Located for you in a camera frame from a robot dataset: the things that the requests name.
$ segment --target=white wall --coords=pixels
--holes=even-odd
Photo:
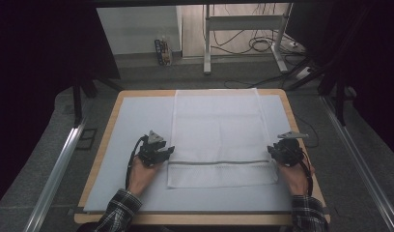
[[[98,16],[115,55],[155,52],[162,35],[182,50],[180,7],[99,8]]]

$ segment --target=metal frame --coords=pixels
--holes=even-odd
[[[335,116],[335,107],[333,106],[330,97],[324,96],[321,97],[321,101],[323,102],[326,112],[329,115],[330,120],[332,121],[333,126],[338,132],[339,137],[344,143],[348,153],[351,156],[353,161],[353,165],[356,167],[359,172],[360,177],[365,183],[366,188],[374,199],[381,216],[384,219],[384,222],[387,224],[389,231],[394,232],[394,208],[387,198],[384,191],[379,186],[377,180],[375,179],[373,173],[371,172],[369,166],[367,165],[365,159],[362,154],[360,154],[356,145],[353,142],[351,135],[348,133],[346,127],[342,126],[341,122]]]
[[[211,73],[210,31],[231,30],[278,30],[275,44],[271,50],[281,73],[288,69],[281,56],[279,47],[287,26],[292,3],[289,3],[282,15],[239,15],[239,16],[210,16],[210,5],[206,5],[206,49],[204,52],[204,74]]]
[[[70,157],[73,154],[74,148],[76,147],[77,141],[79,140],[80,134],[85,128],[88,112],[92,106],[93,100],[88,100],[83,108],[83,118],[81,124],[77,128],[73,128],[70,131],[67,141],[65,142],[64,148],[62,149],[59,158],[56,160],[55,166],[46,181],[46,184],[42,190],[40,198],[26,223],[24,232],[40,231],[43,221],[46,217],[47,211],[52,203],[52,200],[61,184],[62,178],[68,167]]]

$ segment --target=plaid shirt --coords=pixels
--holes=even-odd
[[[95,231],[125,231],[141,206],[137,197],[119,189]],[[293,224],[294,231],[328,231],[321,202],[309,196],[293,196]]]
[[[293,196],[294,231],[329,231],[322,203],[310,196]]]
[[[107,205],[106,213],[101,217],[95,231],[125,231],[141,206],[142,203],[136,196],[119,189]]]

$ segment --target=hand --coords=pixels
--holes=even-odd
[[[140,196],[155,178],[155,173],[157,173],[161,165],[162,163],[159,163],[148,167],[143,165],[142,160],[137,156],[134,157],[127,190],[136,196]]]
[[[306,158],[302,161],[311,171],[311,176],[313,176],[315,168],[312,165],[311,167],[308,166],[308,160]],[[307,195],[308,180],[306,179],[305,172],[299,163],[291,167],[278,164],[278,167],[288,184],[291,195]]]

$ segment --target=table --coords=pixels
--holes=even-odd
[[[171,97],[174,96],[176,90],[149,90],[149,91],[123,91],[119,94],[116,100],[115,106],[111,113],[109,122],[104,132],[103,138],[100,142],[98,153],[95,158],[92,170],[88,177],[86,186],[82,192],[78,207],[83,208],[88,199],[89,193],[92,186],[95,183],[97,175],[99,173],[101,162],[104,158],[108,141],[110,140],[112,131],[114,129],[117,117],[119,115],[120,107],[123,103],[124,98],[132,97]],[[284,110],[287,114],[287,118],[290,127],[293,131],[298,131],[296,121],[294,118],[293,111],[291,110],[288,98],[283,90],[271,89],[271,90],[258,90],[260,95],[278,95],[283,103]],[[305,146],[302,140],[299,139],[299,144],[302,149],[306,152]],[[324,207],[324,198],[321,193],[321,189],[318,185],[318,181],[314,176],[314,197],[319,199]],[[101,214],[85,214],[77,212],[74,215],[74,220],[77,223],[93,222],[98,221]],[[289,225],[292,223],[291,215],[280,214],[280,215],[267,215],[267,214],[141,214],[137,215],[132,224],[142,225],[153,225],[153,224],[165,224],[165,225]]]

